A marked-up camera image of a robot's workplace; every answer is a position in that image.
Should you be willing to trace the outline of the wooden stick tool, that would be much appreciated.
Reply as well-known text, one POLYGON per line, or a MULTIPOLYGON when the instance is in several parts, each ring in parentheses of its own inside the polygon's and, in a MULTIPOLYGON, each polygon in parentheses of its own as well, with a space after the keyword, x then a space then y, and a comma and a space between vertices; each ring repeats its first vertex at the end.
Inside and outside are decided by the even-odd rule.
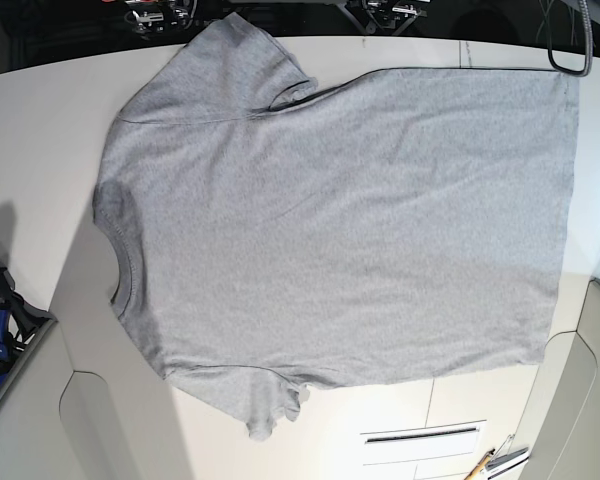
POLYGON ((484 454, 484 456, 481 458, 479 463, 464 478, 464 480, 474 480, 478 476, 478 474, 485 468, 487 463, 493 458, 494 454, 495 454, 494 449, 487 451, 484 454))

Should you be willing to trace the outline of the white silver flat device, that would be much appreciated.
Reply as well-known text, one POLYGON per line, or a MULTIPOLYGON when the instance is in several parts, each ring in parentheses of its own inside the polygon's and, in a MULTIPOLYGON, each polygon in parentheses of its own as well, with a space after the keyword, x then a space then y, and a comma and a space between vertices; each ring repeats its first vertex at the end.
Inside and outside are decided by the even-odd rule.
POLYGON ((529 448, 524 447, 512 453, 490 460, 485 466, 485 471, 488 474, 492 474, 495 471, 505 471, 526 462, 528 458, 529 448))

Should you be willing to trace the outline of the grey T-shirt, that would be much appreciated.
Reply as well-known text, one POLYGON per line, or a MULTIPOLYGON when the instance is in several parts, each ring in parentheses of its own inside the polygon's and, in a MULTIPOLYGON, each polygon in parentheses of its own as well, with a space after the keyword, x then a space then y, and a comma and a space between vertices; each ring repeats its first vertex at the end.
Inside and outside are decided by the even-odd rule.
POLYGON ((322 91, 209 25, 116 115, 93 196, 113 310, 164 380, 268 438, 300 392, 544 357, 579 82, 382 69, 322 91))

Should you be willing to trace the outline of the blue black equipment pile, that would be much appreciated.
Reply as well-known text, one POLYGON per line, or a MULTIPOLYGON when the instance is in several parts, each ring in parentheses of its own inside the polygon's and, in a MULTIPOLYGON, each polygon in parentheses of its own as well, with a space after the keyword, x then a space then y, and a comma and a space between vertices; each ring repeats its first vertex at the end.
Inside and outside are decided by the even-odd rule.
POLYGON ((0 264, 0 388, 29 343, 52 320, 50 312, 33 307, 16 291, 8 269, 0 264))

